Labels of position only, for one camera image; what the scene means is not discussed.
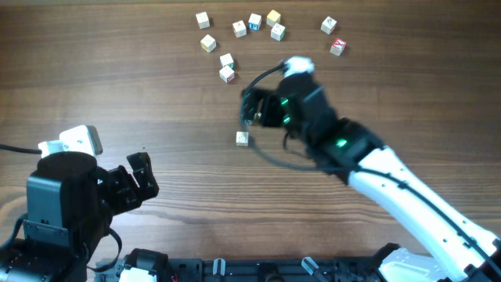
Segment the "plain wooden block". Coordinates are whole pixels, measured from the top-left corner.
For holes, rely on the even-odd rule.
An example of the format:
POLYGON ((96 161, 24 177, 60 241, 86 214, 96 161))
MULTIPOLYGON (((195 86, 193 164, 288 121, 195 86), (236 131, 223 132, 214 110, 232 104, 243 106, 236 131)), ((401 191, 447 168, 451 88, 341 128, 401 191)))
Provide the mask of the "plain wooden block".
POLYGON ((236 133, 236 145, 237 146, 249 146, 249 132, 237 132, 236 133))

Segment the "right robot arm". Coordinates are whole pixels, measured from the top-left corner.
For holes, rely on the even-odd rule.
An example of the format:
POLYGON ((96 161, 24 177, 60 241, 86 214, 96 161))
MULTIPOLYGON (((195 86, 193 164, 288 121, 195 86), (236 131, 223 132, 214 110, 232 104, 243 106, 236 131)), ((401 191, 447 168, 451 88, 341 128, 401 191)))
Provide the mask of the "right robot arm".
POLYGON ((283 127, 314 161, 310 169, 335 175, 379 204, 428 252, 414 255, 389 244, 366 271, 380 281, 498 281, 500 239, 437 195, 368 128, 339 118, 323 87, 308 72, 287 75, 277 89, 252 82, 242 91, 240 124, 283 127))

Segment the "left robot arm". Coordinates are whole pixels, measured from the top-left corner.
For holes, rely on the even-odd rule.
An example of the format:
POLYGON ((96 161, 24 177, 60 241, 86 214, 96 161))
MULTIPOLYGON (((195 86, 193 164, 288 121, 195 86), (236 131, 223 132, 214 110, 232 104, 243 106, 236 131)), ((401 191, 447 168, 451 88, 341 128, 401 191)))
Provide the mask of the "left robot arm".
POLYGON ((146 152, 105 170, 92 155, 43 157, 27 180, 27 212, 1 246, 3 281, 85 281, 102 238, 115 237, 114 216, 155 198, 159 186, 146 152))

